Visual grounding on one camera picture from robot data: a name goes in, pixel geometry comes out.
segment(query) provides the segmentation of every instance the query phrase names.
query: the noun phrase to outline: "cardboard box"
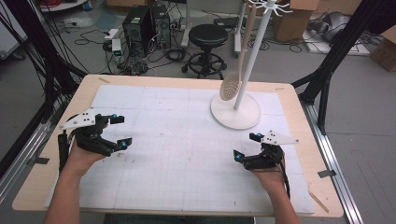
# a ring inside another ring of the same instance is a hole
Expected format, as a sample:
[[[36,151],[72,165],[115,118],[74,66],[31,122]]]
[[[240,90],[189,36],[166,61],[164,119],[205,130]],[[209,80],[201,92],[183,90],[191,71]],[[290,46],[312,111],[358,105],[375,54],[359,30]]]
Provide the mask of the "cardboard box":
[[[370,55],[373,61],[379,63],[389,72],[396,72],[396,43],[384,38],[381,44]]]
[[[326,11],[338,11],[343,14],[352,15],[360,3],[361,0],[320,0],[315,13],[321,15]]]
[[[155,0],[106,0],[106,3],[109,7],[149,6],[155,3]]]
[[[317,10],[319,0],[283,0],[279,4],[290,3],[286,10],[291,13],[280,13],[283,17],[273,14],[274,36],[277,41],[298,43],[303,38],[304,30]]]
[[[393,44],[396,44],[396,25],[390,27],[386,32],[382,33],[382,36],[390,40]]]

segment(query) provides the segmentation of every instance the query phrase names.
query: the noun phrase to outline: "hand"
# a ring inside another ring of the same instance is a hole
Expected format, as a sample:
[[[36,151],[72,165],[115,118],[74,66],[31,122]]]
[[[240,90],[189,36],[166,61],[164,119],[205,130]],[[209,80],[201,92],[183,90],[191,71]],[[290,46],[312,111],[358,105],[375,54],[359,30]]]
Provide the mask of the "hand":
[[[106,156],[99,153],[90,152],[82,149],[77,145],[76,140],[73,142],[69,158],[62,172],[70,172],[72,175],[83,177],[91,166]]]
[[[263,170],[254,170],[252,173],[259,178],[262,187],[268,193],[273,193],[280,189],[285,190],[285,180],[280,168],[273,167]]]

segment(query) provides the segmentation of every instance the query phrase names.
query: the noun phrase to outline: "office chair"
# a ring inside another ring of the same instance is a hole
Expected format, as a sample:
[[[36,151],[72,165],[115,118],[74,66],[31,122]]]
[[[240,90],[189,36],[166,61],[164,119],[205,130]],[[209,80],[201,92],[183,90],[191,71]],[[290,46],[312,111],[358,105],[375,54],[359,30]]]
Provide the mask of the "office chair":
[[[191,28],[189,32],[190,42],[199,47],[203,52],[192,55],[187,63],[181,67],[183,73],[187,73],[188,68],[201,76],[219,74],[220,79],[224,77],[221,70],[227,68],[227,64],[219,55],[212,53],[212,49],[218,48],[225,44],[228,39],[228,33],[215,24],[201,24]]]

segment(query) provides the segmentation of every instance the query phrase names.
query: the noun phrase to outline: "desktop computer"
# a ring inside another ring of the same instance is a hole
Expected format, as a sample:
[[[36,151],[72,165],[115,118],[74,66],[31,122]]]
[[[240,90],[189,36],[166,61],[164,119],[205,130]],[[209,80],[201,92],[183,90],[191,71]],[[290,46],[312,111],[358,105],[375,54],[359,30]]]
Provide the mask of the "desktop computer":
[[[133,6],[122,23],[125,39],[131,55],[146,57],[149,54],[149,41],[155,32],[151,11],[148,6]]]
[[[152,19],[156,35],[156,43],[159,48],[171,48],[170,18],[166,12],[165,5],[154,5],[151,7]]]

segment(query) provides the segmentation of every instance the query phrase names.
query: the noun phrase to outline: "table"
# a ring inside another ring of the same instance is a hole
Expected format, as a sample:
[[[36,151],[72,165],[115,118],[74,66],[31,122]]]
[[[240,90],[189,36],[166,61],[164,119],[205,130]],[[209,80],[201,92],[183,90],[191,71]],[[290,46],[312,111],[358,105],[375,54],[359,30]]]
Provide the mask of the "table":
[[[221,81],[187,78],[165,77],[118,77],[103,75],[86,76],[78,88],[69,107],[66,108],[60,123],[81,113],[88,108],[101,85],[134,85],[150,87],[188,88],[188,89],[218,89]],[[250,82],[248,91],[276,92],[279,96],[291,135],[298,135],[300,143],[295,145],[302,165],[309,194],[313,199],[314,214],[310,217],[340,217],[344,214],[337,193],[329,177],[320,178],[318,172],[326,170],[321,158],[314,135],[301,108],[297,94],[290,84]],[[52,184],[58,173],[58,146],[56,129],[41,153],[41,157],[50,158],[46,165],[36,164],[26,178],[20,192],[13,202],[13,208],[21,211],[45,211],[45,201],[48,198]],[[89,212],[118,212],[103,209],[85,209]]]

